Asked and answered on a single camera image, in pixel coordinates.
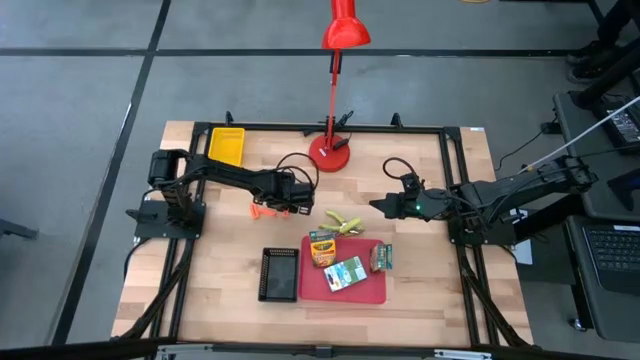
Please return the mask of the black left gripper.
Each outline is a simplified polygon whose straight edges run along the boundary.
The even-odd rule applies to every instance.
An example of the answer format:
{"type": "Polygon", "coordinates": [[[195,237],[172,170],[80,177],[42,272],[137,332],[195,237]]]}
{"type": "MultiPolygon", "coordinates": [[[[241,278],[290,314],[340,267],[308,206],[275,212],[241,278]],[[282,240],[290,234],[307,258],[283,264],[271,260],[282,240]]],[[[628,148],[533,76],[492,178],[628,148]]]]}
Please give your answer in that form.
{"type": "Polygon", "coordinates": [[[291,214],[310,215],[314,206],[315,187],[309,178],[298,181],[290,172],[271,172],[266,175],[259,202],[274,210],[288,210],[291,214]]]}

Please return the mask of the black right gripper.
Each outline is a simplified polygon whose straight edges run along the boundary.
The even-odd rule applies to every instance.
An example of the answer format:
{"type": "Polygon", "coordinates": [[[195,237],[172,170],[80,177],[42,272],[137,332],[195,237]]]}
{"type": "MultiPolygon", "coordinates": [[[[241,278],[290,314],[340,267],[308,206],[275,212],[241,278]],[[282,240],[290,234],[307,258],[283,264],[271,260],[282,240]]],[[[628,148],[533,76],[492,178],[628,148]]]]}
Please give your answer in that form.
{"type": "Polygon", "coordinates": [[[400,181],[404,191],[399,197],[386,195],[384,199],[369,201],[375,208],[385,208],[383,213],[386,218],[431,221],[442,220],[451,213],[452,200],[445,190],[425,188],[424,181],[414,173],[402,175],[400,181]]]}

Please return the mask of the yellow and orange crayon box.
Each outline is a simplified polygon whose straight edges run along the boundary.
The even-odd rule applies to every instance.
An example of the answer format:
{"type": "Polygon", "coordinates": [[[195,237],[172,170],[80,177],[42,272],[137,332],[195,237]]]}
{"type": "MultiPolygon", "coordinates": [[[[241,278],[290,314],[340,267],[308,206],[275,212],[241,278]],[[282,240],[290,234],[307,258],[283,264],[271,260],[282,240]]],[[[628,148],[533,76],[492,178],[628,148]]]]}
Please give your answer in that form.
{"type": "Polygon", "coordinates": [[[309,233],[311,260],[315,267],[323,268],[336,262],[337,246],[331,231],[316,230],[309,233]]]}

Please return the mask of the crayon box with blue print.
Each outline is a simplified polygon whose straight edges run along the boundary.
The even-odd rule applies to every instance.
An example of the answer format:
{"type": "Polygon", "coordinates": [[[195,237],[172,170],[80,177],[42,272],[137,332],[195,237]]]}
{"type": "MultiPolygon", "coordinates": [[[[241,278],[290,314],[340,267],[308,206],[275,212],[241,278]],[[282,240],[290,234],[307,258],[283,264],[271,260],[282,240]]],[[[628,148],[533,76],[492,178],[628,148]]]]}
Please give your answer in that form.
{"type": "Polygon", "coordinates": [[[354,256],[324,269],[331,292],[337,292],[368,278],[359,256],[354,256]]]}

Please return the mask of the black mesh tray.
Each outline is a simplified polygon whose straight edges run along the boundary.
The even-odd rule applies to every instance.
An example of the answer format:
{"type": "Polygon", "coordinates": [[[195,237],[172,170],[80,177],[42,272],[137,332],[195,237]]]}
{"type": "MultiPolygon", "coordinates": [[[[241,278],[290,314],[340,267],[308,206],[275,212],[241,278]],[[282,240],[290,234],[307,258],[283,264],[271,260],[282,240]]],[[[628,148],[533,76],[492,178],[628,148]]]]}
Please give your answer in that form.
{"type": "Polygon", "coordinates": [[[299,250],[264,248],[258,287],[260,302],[297,301],[299,250]]]}

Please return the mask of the red plastic tray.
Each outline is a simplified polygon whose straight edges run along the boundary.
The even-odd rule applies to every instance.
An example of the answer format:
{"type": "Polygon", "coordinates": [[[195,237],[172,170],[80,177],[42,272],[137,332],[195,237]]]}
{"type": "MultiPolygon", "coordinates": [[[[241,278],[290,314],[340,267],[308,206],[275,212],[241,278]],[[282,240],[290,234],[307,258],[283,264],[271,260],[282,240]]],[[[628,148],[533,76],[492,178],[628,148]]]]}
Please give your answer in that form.
{"type": "Polygon", "coordinates": [[[358,258],[366,277],[360,281],[356,279],[354,271],[350,271],[354,283],[341,289],[333,290],[330,279],[332,274],[325,274],[325,267],[315,267],[312,262],[310,238],[305,236],[301,240],[300,270],[298,295],[304,300],[349,302],[361,304],[383,304],[386,301],[386,275],[383,272],[372,272],[370,252],[382,241],[366,238],[338,238],[336,240],[336,263],[347,262],[354,266],[354,258],[358,258]]]}

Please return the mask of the yellow plastic bin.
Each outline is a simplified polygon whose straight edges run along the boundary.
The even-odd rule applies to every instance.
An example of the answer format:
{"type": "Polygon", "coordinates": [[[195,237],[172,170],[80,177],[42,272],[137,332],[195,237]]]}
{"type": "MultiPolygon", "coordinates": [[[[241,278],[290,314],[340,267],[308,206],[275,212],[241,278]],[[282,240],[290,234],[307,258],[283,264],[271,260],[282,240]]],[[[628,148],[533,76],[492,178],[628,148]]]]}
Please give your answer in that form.
{"type": "Polygon", "coordinates": [[[241,167],[245,130],[243,128],[216,127],[212,131],[208,157],[229,165],[241,167]]]}

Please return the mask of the black and silver crossbar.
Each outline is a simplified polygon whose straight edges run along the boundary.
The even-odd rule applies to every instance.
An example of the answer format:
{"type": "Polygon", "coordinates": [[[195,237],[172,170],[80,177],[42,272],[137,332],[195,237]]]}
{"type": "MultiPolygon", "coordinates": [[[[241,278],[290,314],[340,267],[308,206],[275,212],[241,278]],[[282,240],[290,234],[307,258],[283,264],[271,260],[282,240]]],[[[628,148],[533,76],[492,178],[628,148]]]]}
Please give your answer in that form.
{"type": "Polygon", "coordinates": [[[173,338],[112,339],[101,342],[0,349],[0,360],[133,360],[186,352],[283,354],[330,359],[339,356],[402,356],[447,360],[623,360],[548,351],[536,347],[480,344],[467,348],[292,345],[234,342],[185,342],[173,338]]]}

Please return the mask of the red desk lamp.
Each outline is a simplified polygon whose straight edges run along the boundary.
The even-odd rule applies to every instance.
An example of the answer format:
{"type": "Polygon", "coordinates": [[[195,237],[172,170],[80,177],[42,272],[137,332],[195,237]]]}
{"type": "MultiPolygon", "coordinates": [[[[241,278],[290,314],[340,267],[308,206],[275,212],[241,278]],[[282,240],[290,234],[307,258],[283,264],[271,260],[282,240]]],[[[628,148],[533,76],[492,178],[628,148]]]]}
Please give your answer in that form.
{"type": "Polygon", "coordinates": [[[333,173],[343,169],[350,159],[349,144],[339,150],[332,149],[339,140],[350,139],[350,136],[344,138],[337,135],[334,130],[337,122],[335,115],[342,51],[367,45],[371,42],[371,37],[364,23],[356,15],[355,0],[330,0],[330,5],[331,21],[322,39],[322,48],[331,51],[328,115],[324,134],[312,141],[308,156],[320,171],[333,173]]]}

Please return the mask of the black laptop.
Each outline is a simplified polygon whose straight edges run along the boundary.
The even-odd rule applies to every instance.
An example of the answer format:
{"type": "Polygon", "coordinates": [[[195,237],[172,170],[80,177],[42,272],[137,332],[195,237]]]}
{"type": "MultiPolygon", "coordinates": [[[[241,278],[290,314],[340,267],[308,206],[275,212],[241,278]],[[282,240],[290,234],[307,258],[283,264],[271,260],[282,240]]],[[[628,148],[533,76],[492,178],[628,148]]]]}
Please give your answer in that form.
{"type": "Polygon", "coordinates": [[[600,286],[640,296],[640,226],[590,224],[582,231],[600,286]]]}

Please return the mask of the person's shoe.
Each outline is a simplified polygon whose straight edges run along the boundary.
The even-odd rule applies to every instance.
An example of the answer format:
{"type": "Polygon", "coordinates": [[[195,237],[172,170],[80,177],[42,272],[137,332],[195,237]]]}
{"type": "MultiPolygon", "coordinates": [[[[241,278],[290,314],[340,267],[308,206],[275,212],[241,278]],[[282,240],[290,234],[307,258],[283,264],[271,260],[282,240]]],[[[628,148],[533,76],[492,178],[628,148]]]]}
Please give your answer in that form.
{"type": "Polygon", "coordinates": [[[603,66],[591,66],[587,64],[571,65],[567,79],[575,84],[589,84],[600,79],[607,71],[603,66]]]}
{"type": "Polygon", "coordinates": [[[570,52],[566,56],[566,62],[572,65],[579,65],[589,62],[594,56],[601,55],[608,49],[606,44],[598,40],[591,41],[588,45],[570,52]]]}

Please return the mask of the dark grey laptop desk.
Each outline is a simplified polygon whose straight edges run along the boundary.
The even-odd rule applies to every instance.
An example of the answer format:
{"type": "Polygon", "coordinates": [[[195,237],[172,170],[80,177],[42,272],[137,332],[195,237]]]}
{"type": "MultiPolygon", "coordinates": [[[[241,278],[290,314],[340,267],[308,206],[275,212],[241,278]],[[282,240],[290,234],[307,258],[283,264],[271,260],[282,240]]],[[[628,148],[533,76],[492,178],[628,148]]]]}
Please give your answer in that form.
{"type": "Polygon", "coordinates": [[[571,290],[576,315],[572,318],[579,318],[588,330],[595,330],[605,340],[640,343],[640,296],[600,286],[582,231],[590,224],[615,223],[570,216],[563,224],[574,276],[571,290]]]}

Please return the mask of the dark furniture leg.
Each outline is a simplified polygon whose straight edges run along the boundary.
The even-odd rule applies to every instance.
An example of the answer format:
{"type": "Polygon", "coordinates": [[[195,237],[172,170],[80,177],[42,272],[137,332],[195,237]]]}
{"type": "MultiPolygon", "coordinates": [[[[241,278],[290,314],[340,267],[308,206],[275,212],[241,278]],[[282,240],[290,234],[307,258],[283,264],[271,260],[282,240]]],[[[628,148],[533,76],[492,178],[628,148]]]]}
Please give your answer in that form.
{"type": "Polygon", "coordinates": [[[38,231],[4,219],[0,219],[0,239],[5,235],[14,235],[23,239],[33,240],[37,237],[38,231]]]}

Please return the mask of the person's leg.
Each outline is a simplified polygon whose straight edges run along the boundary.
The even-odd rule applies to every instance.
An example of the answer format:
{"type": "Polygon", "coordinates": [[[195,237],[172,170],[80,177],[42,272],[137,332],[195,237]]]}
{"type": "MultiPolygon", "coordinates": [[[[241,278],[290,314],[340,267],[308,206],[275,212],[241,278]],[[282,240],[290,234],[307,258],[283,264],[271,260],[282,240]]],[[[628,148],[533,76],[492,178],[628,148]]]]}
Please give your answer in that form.
{"type": "Polygon", "coordinates": [[[614,45],[622,29],[634,19],[640,19],[640,0],[616,0],[599,24],[599,42],[608,46],[614,45]]]}

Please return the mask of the black aluminium table frame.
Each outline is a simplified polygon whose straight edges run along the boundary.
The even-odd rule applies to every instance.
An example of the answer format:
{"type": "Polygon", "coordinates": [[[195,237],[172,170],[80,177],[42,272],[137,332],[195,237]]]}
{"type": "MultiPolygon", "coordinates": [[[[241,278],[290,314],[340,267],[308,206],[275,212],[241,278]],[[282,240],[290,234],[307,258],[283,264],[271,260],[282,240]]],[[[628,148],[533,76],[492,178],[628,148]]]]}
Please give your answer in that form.
{"type": "Polygon", "coordinates": [[[184,342],[295,345],[466,347],[470,344],[457,254],[442,222],[387,220],[369,201],[395,192],[396,176],[413,167],[443,187],[494,173],[485,132],[436,127],[376,126],[351,135],[347,166],[323,174],[308,216],[253,220],[248,193],[209,183],[201,237],[194,243],[187,285],[173,293],[160,333],[184,342]],[[386,301],[361,304],[299,299],[260,302],[259,274],[267,247],[299,248],[332,210],[360,218],[364,237],[389,243],[386,301]]]}

